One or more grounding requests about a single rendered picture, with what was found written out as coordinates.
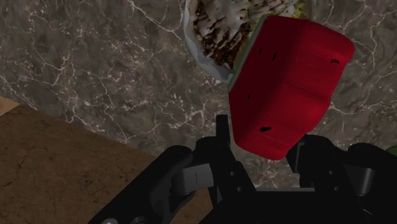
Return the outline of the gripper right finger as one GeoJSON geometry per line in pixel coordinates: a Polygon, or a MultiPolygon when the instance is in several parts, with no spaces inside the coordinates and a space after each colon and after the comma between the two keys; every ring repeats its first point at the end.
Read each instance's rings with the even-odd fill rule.
{"type": "Polygon", "coordinates": [[[286,155],[314,198],[310,224],[397,224],[397,155],[369,143],[347,150],[328,138],[304,135],[286,155]]]}

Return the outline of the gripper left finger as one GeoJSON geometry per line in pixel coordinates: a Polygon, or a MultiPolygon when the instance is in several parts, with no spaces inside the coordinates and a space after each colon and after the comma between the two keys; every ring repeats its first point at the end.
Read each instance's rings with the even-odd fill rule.
{"type": "Polygon", "coordinates": [[[249,203],[256,189],[231,152],[227,115],[216,117],[215,136],[197,140],[195,149],[167,148],[88,224],[171,224],[203,189],[212,210],[198,224],[256,223],[249,203]]]}

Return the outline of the red watermelon slice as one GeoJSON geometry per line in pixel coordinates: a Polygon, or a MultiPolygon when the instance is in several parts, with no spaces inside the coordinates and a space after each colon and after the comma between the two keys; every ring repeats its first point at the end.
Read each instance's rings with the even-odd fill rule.
{"type": "Polygon", "coordinates": [[[228,86],[236,145],[284,158],[327,112],[354,51],[348,37],[311,20],[263,17],[228,86]]]}

